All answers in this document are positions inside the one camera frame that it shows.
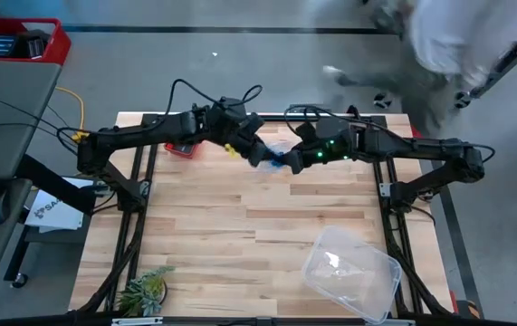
red object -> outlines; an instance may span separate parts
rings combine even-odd
[[[459,313],[459,309],[457,309],[457,299],[455,298],[455,293],[449,290],[449,295],[451,296],[451,303],[454,305],[454,312]]]
[[[197,144],[196,145],[174,145],[174,144],[166,144],[164,145],[164,149],[172,154],[176,154],[182,158],[192,158],[194,157],[194,153],[196,153]]]
[[[411,126],[411,133],[413,134],[413,137],[415,138],[423,138],[423,135],[421,135],[421,132],[419,130],[415,129],[415,127]]]
[[[26,32],[23,23],[54,24],[51,38],[44,49],[43,56],[38,59],[0,58],[0,61],[9,62],[52,62],[65,64],[67,54],[71,48],[71,39],[62,29],[61,21],[53,18],[0,18],[0,34],[19,34]]]

potted plant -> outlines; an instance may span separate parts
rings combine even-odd
[[[125,290],[120,292],[120,311],[128,317],[147,317],[159,313],[168,295],[163,274],[174,269],[172,266],[162,266],[129,281]]]

white shirt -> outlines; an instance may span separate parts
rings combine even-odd
[[[481,86],[517,41],[517,0],[417,0],[409,31],[426,69]]]

shoe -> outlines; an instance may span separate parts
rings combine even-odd
[[[324,74],[327,78],[334,80],[340,86],[347,86],[352,84],[352,82],[349,82],[347,74],[344,71],[333,66],[322,66],[322,74]]]

person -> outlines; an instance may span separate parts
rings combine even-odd
[[[389,14],[393,7],[410,12],[408,5],[388,7]],[[398,95],[402,111],[428,136],[445,122],[455,95],[484,85],[517,41],[517,0],[416,0],[406,24],[395,68],[346,73],[324,66],[323,73],[341,86]]]

